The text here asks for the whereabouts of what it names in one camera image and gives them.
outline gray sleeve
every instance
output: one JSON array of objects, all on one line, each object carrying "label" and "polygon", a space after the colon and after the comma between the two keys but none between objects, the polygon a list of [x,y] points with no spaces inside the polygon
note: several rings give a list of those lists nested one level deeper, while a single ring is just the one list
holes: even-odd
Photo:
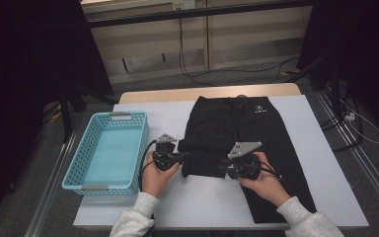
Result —
[{"label": "gray sleeve", "polygon": [[332,221],[322,213],[310,213],[298,200],[292,197],[277,210],[290,226],[285,231],[287,237],[343,236]]},{"label": "gray sleeve", "polygon": [[159,200],[146,193],[139,193],[133,209],[124,209],[113,226],[111,237],[142,236],[153,226],[152,213]]}]

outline black pants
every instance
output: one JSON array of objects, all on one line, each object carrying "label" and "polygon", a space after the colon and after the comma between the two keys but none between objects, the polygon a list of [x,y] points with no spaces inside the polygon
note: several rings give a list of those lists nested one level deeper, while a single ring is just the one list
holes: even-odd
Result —
[{"label": "black pants", "polygon": [[[282,175],[288,193],[297,196],[311,212],[316,211],[297,154],[278,111],[267,97],[198,98],[179,142],[180,152],[191,152],[183,166],[183,176],[224,178],[217,166],[235,142],[258,142],[277,174]],[[255,223],[285,222],[276,207],[254,191],[242,187]]]}]

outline basket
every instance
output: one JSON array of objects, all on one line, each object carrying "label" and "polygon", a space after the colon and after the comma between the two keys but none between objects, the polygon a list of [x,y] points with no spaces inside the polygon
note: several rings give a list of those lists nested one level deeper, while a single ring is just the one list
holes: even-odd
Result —
[{"label": "basket", "polygon": [[148,134],[144,112],[94,114],[62,188],[78,195],[137,194],[137,174]]}]

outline white table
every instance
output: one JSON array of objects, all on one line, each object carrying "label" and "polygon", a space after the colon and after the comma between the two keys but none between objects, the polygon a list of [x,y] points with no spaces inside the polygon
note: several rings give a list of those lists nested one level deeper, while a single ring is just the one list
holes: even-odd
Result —
[{"label": "white table", "polygon": [[[315,206],[339,228],[368,226],[304,96],[269,97],[279,111],[307,179]],[[145,111],[149,141],[167,132],[183,139],[194,100],[119,104],[114,111]],[[85,196],[74,225],[111,228],[135,197]],[[281,229],[286,224],[255,224],[237,181],[188,176],[171,179],[155,211],[157,229]]]}]

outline table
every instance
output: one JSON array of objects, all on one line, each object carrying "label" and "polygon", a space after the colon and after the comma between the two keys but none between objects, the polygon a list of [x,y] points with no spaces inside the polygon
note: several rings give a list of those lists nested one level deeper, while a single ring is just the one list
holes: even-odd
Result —
[{"label": "table", "polygon": [[[268,96],[278,109],[318,211],[325,213],[339,228],[368,226],[306,98],[300,95],[295,84],[130,92],[121,97],[114,110],[146,111],[150,126],[149,140],[163,132],[182,139],[190,110],[198,96],[238,95]],[[155,211],[157,229],[288,227],[284,223],[255,224],[239,183],[230,179],[198,176],[184,179],[179,172],[171,179],[160,199],[161,203]],[[84,196],[74,225],[88,229],[111,228],[121,210],[132,206],[134,200],[135,197]]]}]

